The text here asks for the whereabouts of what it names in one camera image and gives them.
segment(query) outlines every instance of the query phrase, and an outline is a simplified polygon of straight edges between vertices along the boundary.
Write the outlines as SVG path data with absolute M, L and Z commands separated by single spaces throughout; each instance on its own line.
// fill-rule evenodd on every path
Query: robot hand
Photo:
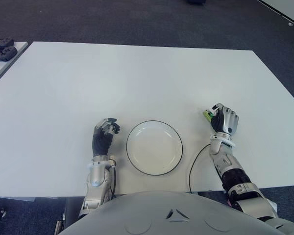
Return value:
M 223 132 L 231 136 L 234 135 L 239 122 L 239 116 L 221 103 L 216 104 L 212 109 L 216 110 L 214 116 L 211 118 L 211 126 L 215 132 Z
M 113 135 L 120 130 L 120 126 L 115 122 L 115 118 L 105 118 L 96 125 L 93 135 L 94 156 L 108 154 Z

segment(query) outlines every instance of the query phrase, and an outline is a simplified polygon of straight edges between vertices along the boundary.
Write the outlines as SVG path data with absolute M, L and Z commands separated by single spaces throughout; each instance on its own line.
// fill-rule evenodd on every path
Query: robot forearm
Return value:
M 111 168 L 115 168 L 114 160 L 109 159 L 107 153 L 113 135 L 117 134 L 120 127 L 115 123 L 115 118 L 105 118 L 98 123 L 93 135 L 93 159 L 88 168 L 87 194 L 85 196 L 79 217 L 82 217 L 110 200 L 110 186 L 112 176 Z
M 232 147 L 235 144 L 231 140 L 231 135 L 235 133 L 238 116 L 221 104 L 214 108 L 218 110 L 211 124 L 217 133 L 210 138 L 209 154 L 231 206 L 256 218 L 277 218 L 278 215 L 268 200 L 251 182 L 241 164 L 232 154 Z

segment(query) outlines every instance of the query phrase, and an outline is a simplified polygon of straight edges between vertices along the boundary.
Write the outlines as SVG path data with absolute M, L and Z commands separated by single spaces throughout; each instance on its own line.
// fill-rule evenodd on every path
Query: white wall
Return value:
M 294 0 L 263 0 L 273 8 L 294 20 Z

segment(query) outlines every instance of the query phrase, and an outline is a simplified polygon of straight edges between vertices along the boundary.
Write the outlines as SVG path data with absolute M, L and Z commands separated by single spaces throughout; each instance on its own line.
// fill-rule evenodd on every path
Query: humanoid robot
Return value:
M 239 117 L 218 103 L 211 125 L 210 157 L 230 207 L 186 192 L 148 191 L 115 198 L 116 162 L 108 157 L 120 127 L 106 118 L 94 130 L 93 161 L 80 219 L 61 235 L 294 235 L 294 223 L 278 218 L 268 199 L 233 156 Z

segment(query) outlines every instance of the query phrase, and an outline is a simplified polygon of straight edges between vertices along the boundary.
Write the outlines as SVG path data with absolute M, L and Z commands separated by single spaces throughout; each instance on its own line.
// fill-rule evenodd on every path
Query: white plate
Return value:
M 126 143 L 127 156 L 142 173 L 163 175 L 180 162 L 183 145 L 178 133 L 160 121 L 145 121 L 131 131 Z

